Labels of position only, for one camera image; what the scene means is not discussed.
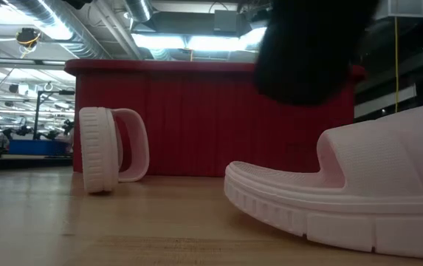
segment blue container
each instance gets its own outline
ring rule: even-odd
[[[69,144],[55,140],[11,140],[10,154],[65,155]]]

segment red container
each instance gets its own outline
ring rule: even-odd
[[[339,95],[312,108],[259,95],[252,85],[253,69],[253,64],[184,61],[66,64],[66,71],[77,76],[76,115],[83,107],[103,106],[133,109],[142,116],[151,155],[148,174],[222,177],[234,160],[318,171],[317,139],[326,129],[352,122],[354,86],[364,78],[364,69],[354,67]],[[81,171],[75,122],[74,170]],[[123,142],[128,147],[128,140]],[[125,159],[130,156],[126,149]]]

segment wooden tabletop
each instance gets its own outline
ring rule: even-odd
[[[223,179],[145,177],[89,196],[71,168],[0,171],[0,265],[423,265],[260,223]]]

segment white 3d printed sandal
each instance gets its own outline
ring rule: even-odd
[[[86,107],[80,110],[83,181],[89,193],[113,191],[118,182],[135,182],[149,167],[147,132],[139,114],[130,109]],[[119,172],[123,161],[121,137],[113,117],[121,119],[131,143],[131,166]]]
[[[423,107],[330,129],[317,153],[311,174],[231,163],[225,194],[314,242],[423,258]]]

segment white plastic part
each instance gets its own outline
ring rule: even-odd
[[[131,142],[131,166],[123,173],[119,172],[123,161],[122,141],[113,115],[126,124]],[[148,141],[144,123],[136,112],[86,107],[80,110],[79,116],[87,192],[113,191],[119,181],[134,182],[144,177],[149,164]]]
[[[423,107],[324,132],[320,172],[234,162],[224,190],[247,214],[309,240],[423,258]]]

